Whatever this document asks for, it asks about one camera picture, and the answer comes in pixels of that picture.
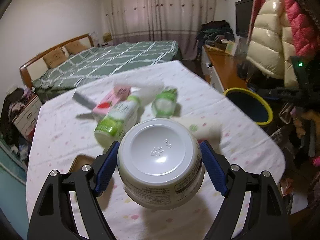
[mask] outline table with tablecloth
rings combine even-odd
[[[276,183],[279,182],[285,161],[278,146],[233,103],[179,61],[162,63],[156,68],[147,66],[115,74],[77,90],[98,102],[111,91],[117,79],[128,82],[163,82],[165,85],[177,87],[181,116],[210,117],[221,122],[220,148],[230,163],[236,163],[252,173],[260,174],[263,170],[268,170]],[[90,112],[86,108],[72,100],[73,93],[73,90],[66,92],[41,107],[27,174],[29,218],[51,170],[67,173],[77,155],[96,157],[103,153],[103,148],[94,138],[93,132],[97,123],[90,118]],[[154,115],[148,105],[141,121],[151,118],[154,118]],[[116,169],[107,190],[98,202],[117,239],[202,240],[223,199],[205,173],[200,190],[185,205],[167,211],[146,209],[132,201],[125,193]],[[250,194],[246,193],[234,235],[242,229],[249,199]],[[79,234],[88,237],[74,193],[71,193],[71,205]]]

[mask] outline blue gripper pad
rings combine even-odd
[[[101,169],[99,170],[99,173],[97,174],[97,182],[94,192],[98,195],[107,189],[113,172],[116,169],[119,146],[119,142],[114,145]]]
[[[202,153],[202,161],[215,190],[219,191],[223,196],[226,196],[228,193],[226,175],[217,159],[212,154],[212,151],[214,152],[214,150],[210,149],[205,142],[200,143],[200,150]]]

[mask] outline cream puffer jacket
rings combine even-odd
[[[254,22],[247,60],[262,73],[297,87],[290,56],[295,56],[291,25],[284,0],[266,0]]]

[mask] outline wooden headboard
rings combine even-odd
[[[35,56],[34,58],[32,58],[20,67],[20,75],[23,83],[31,89],[33,87],[32,82],[41,77],[48,70],[48,67],[42,57],[58,47],[61,47],[63,51],[66,53],[66,56],[68,56],[68,52],[65,49],[64,45],[77,40],[79,40],[83,45],[87,47],[93,47],[92,38],[89,35],[89,33],[87,33],[85,35],[75,37],[71,40],[64,41],[63,43],[60,43],[50,49],[47,49],[44,52],[41,52],[40,54],[38,54],[37,56]]]

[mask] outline black screen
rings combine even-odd
[[[247,38],[251,19],[253,0],[236,2],[236,34]]]

